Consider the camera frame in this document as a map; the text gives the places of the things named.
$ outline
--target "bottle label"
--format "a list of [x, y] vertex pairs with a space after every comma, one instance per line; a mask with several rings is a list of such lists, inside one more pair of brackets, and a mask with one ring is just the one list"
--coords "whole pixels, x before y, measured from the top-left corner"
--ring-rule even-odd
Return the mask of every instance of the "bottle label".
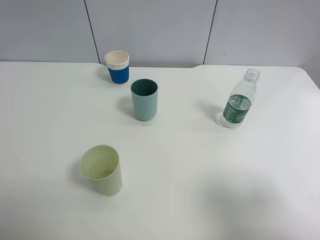
[[250, 107], [251, 101], [249, 98], [240, 94], [235, 94], [230, 96], [223, 111], [223, 116], [228, 122], [239, 124], [245, 119]]

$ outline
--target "table surface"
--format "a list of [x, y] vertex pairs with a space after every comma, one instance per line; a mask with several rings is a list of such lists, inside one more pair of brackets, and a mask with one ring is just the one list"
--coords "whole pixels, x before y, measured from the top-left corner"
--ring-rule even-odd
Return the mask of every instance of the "table surface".
[[[320, 91], [297, 67], [256, 66], [237, 129], [216, 125], [248, 66], [0, 62], [2, 240], [319, 240]], [[133, 115], [130, 85], [158, 83], [158, 113]], [[99, 194], [82, 154], [110, 145], [123, 187]]]

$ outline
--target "water bottle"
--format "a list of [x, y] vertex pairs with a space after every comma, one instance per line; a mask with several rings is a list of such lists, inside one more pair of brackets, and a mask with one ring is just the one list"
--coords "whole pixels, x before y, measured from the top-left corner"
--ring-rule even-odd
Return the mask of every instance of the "water bottle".
[[225, 128], [235, 129], [245, 119], [256, 98], [257, 82], [260, 72], [250, 68], [243, 79], [233, 88], [222, 115], [215, 122]]

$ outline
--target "cup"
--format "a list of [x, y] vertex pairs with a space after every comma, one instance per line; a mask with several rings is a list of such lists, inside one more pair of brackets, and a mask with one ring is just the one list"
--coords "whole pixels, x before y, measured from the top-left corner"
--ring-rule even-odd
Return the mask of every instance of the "cup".
[[131, 85], [134, 115], [148, 121], [157, 114], [158, 85], [150, 79], [139, 79]]
[[111, 146], [98, 145], [86, 151], [80, 170], [103, 195], [115, 195], [122, 187], [119, 155]]
[[104, 57], [111, 80], [116, 85], [124, 85], [129, 80], [129, 54], [125, 51], [111, 51]]

